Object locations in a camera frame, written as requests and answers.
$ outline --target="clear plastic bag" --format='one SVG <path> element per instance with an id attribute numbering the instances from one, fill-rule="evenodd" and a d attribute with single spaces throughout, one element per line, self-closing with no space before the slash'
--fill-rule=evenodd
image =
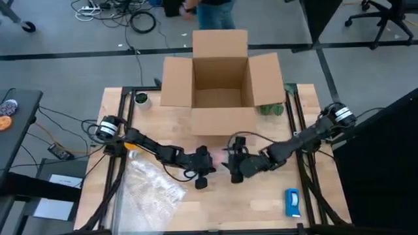
<path id="1" fill-rule="evenodd" d="M 165 172 L 137 157 L 127 164 L 118 192 L 113 234 L 164 233 L 185 193 Z"/>

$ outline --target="cardboard box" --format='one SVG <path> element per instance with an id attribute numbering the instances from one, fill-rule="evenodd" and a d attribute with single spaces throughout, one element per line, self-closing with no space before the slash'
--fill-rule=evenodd
<path id="1" fill-rule="evenodd" d="M 193 32 L 193 58 L 166 57 L 161 105 L 191 107 L 194 135 L 256 130 L 256 106 L 284 102 L 277 53 L 248 57 L 244 30 Z"/>

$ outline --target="white paper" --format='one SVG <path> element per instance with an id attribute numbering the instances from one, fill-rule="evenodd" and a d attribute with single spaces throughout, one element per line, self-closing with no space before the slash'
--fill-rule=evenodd
<path id="1" fill-rule="evenodd" d="M 59 183 L 62 185 L 80 188 L 82 178 L 75 178 L 70 176 L 60 176 L 53 174 L 49 182 Z M 73 202 L 64 202 L 60 200 L 50 200 L 42 198 L 39 201 L 38 207 L 35 210 L 35 217 L 42 217 L 48 219 L 68 220 L 70 216 Z"/>

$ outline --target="floor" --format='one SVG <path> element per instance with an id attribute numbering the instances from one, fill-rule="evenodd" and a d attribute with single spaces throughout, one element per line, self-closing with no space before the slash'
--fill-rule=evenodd
<path id="1" fill-rule="evenodd" d="M 19 16 L 37 25 L 38 31 L 32 35 L 23 32 L 19 26 L 0 16 L 2 19 L 0 55 L 128 49 L 123 27 L 110 29 L 97 20 L 80 22 L 74 17 L 70 1 L 42 0 L 41 3 L 15 0 L 13 4 L 13 9 Z M 75 4 L 75 7 L 82 7 L 85 4 L 85 1 L 81 1 Z M 168 45 L 157 30 L 147 35 L 138 35 L 128 29 L 127 36 L 135 48 L 191 46 L 191 33 L 192 30 L 197 29 L 196 22 L 188 22 L 181 18 L 166 18 L 162 8 L 153 8 L 151 12 L 161 22 L 160 30 L 167 36 Z M 348 16 L 360 12 L 358 4 L 341 5 L 324 30 L 320 41 L 328 43 L 373 40 L 378 31 L 376 27 L 378 20 L 354 20 L 350 28 L 344 27 L 344 21 Z M 234 8 L 234 19 L 238 28 L 249 31 L 250 44 L 311 42 L 298 1 L 286 4 L 283 0 L 238 0 Z M 418 22 L 417 16 L 408 15 L 407 19 Z M 413 25 L 409 27 L 418 35 L 418 27 Z M 405 40 L 406 35 L 397 26 L 389 23 L 382 39 Z M 387 106 L 418 87 L 416 67 L 418 46 L 386 46 L 374 51 L 368 48 L 333 48 L 323 51 L 341 101 L 347 104 L 355 114 L 360 114 L 370 108 Z M 321 106 L 332 102 L 327 81 L 315 51 L 293 54 L 290 50 L 251 50 L 249 54 L 257 55 L 267 52 L 278 53 L 285 82 L 315 84 Z M 152 86 L 154 78 L 161 78 L 165 56 L 167 55 L 139 56 L 145 86 Z M 190 57 L 191 54 L 178 54 L 178 56 Z M 133 55 L 0 61 L 0 81 L 0 89 L 17 87 L 42 90 L 44 92 L 41 101 L 43 106 L 80 119 L 94 119 L 97 116 L 105 87 L 140 85 L 138 64 Z M 81 134 L 80 124 L 76 121 L 49 114 L 65 128 Z M 84 150 L 84 143 L 81 139 L 60 131 L 42 115 L 38 115 L 38 119 L 39 123 L 50 130 L 65 147 Z M 29 132 L 48 140 L 48 136 L 37 127 L 31 127 Z M 47 152 L 48 146 L 32 136 L 25 138 L 24 146 L 31 151 L 38 162 L 42 158 L 54 158 Z M 31 164 L 32 162 L 27 153 L 20 151 L 14 164 Z M 34 176 L 36 168 L 25 166 L 15 168 L 14 171 Z M 21 204 L 15 205 L 7 226 L 1 234 L 11 234 L 13 222 L 21 209 Z M 49 224 L 49 226 L 60 225 L 57 223 Z M 34 227 L 37 228 L 39 234 L 45 234 L 43 230 L 45 227 L 35 225 Z"/>

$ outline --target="chair wheel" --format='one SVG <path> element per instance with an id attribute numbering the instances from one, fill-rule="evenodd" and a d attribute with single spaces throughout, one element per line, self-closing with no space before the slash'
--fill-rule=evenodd
<path id="1" fill-rule="evenodd" d="M 22 22 L 22 29 L 28 33 L 33 33 L 37 30 L 32 22 Z"/>
<path id="2" fill-rule="evenodd" d="M 348 20 L 344 23 L 346 27 L 350 27 L 353 24 L 353 20 Z"/>
<path id="3" fill-rule="evenodd" d="M 365 4 L 365 5 L 362 5 L 361 6 L 361 10 L 362 11 L 367 11 L 369 8 L 370 8 L 370 5 L 369 4 Z"/>
<path id="4" fill-rule="evenodd" d="M 374 50 L 374 49 L 376 49 L 378 46 L 379 46 L 379 43 L 377 43 L 377 42 L 373 42 L 373 43 L 372 43 L 372 45 L 370 45 L 370 49 L 371 49 L 371 50 Z"/>

